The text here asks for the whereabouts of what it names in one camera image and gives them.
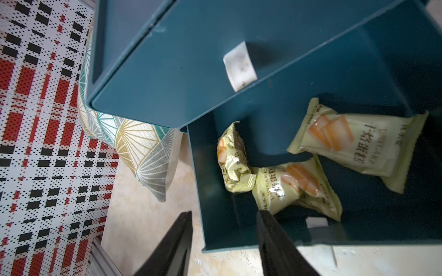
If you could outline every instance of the yellow snack wrapper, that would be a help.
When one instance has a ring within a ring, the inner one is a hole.
[[[404,193],[414,146],[428,112],[411,118],[338,114],[312,98],[287,149],[328,157],[362,174],[380,176],[390,190]]]
[[[233,122],[218,140],[217,153],[225,188],[232,193],[248,192],[255,186],[256,175],[247,165],[244,142]]]
[[[318,156],[304,162],[252,168],[252,190],[259,210],[276,214],[294,202],[340,221],[342,205],[330,187]]]

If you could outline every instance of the marble floor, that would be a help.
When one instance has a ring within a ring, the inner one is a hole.
[[[193,239],[188,275],[262,275],[259,251],[201,253],[201,220],[187,135],[175,178],[160,203],[119,162],[102,247],[124,276],[133,275],[183,211],[192,211]],[[321,275],[442,275],[442,246],[298,247]]]

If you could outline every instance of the pillow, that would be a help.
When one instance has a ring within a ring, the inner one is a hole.
[[[175,174],[183,134],[177,129],[101,113],[85,105],[93,25],[94,19],[80,72],[77,106],[81,126],[89,138],[114,147],[140,183],[164,202]]]

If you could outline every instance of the printed cake image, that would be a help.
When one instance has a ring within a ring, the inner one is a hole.
[[[310,196],[320,194],[318,179],[299,163],[287,166],[281,174],[281,181],[296,189],[301,188]]]
[[[344,115],[330,120],[321,115],[309,128],[308,133],[320,141],[328,150],[341,151],[349,147],[354,137]]]

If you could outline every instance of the red and black pattern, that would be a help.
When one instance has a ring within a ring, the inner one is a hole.
[[[118,165],[77,119],[92,11],[8,0],[0,13],[0,273],[83,275]]]

